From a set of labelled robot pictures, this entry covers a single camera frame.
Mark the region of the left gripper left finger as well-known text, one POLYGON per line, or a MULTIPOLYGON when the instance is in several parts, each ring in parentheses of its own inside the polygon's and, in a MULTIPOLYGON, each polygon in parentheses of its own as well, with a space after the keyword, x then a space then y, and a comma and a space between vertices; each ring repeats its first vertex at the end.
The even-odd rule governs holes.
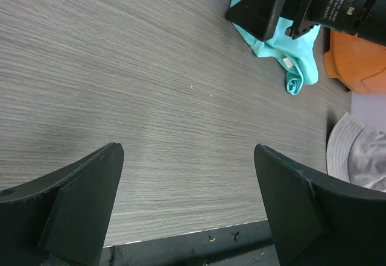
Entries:
POLYGON ((1 191, 1 265, 98 265, 124 163, 119 143, 1 191))

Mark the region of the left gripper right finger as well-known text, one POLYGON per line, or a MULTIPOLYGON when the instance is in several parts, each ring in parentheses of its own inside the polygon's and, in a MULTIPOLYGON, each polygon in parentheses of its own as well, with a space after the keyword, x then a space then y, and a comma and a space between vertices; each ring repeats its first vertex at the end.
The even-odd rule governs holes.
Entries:
POLYGON ((254 162, 281 265, 384 265, 385 194, 257 145, 254 162))

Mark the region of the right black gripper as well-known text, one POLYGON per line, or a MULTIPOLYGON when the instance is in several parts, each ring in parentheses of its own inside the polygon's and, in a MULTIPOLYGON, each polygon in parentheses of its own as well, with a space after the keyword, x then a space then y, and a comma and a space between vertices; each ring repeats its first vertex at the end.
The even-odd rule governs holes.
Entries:
POLYGON ((285 35, 298 39, 317 24, 311 20, 313 0, 240 0, 227 11, 225 18, 240 26, 261 42, 271 39, 281 17, 293 23, 285 35))

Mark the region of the teal t shirt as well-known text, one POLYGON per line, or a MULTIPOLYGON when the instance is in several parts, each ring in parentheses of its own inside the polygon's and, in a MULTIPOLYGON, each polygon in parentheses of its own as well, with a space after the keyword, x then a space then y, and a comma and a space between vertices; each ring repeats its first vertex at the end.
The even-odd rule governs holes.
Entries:
MULTIPOLYGON (((241 0, 231 0, 230 6, 241 0)), ((296 14, 299 0, 286 0, 284 9, 292 17, 296 14)), ((286 70, 286 91, 297 95, 303 85, 312 85, 318 82, 318 69, 314 58, 314 42, 318 36, 320 26, 316 26, 307 34, 298 39, 285 35, 285 30, 293 21, 280 17, 271 39, 261 42, 239 25, 232 23, 244 41, 257 57, 273 57, 286 70)))

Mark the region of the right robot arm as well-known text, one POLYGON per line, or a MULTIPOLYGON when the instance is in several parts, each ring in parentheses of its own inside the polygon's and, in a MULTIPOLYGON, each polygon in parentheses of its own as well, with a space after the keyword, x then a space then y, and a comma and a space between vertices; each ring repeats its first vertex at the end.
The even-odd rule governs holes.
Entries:
POLYGON ((385 0, 240 0, 225 15, 260 41, 273 37, 280 18, 297 39, 316 25, 385 45, 385 0))

